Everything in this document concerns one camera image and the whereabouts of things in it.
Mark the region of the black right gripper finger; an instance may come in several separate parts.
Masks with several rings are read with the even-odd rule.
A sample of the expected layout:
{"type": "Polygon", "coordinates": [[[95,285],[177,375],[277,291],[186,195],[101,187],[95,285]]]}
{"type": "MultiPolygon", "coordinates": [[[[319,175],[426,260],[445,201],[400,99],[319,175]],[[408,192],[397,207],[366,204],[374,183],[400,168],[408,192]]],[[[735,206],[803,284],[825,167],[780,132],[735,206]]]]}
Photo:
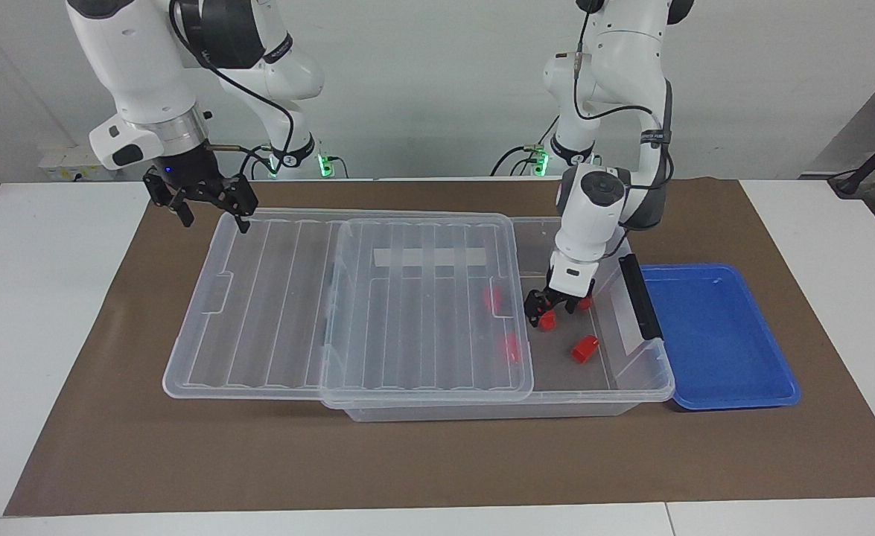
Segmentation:
{"type": "Polygon", "coordinates": [[[220,196],[225,206],[223,210],[234,217],[239,232],[246,234],[251,226],[249,218],[255,214],[259,200],[245,176],[233,176],[223,187],[220,196]]]}
{"type": "Polygon", "coordinates": [[[151,202],[158,207],[165,208],[175,214],[184,227],[189,228],[194,223],[194,214],[188,206],[185,191],[182,189],[173,192],[168,184],[162,180],[158,170],[148,170],[144,174],[144,185],[151,202]]]}

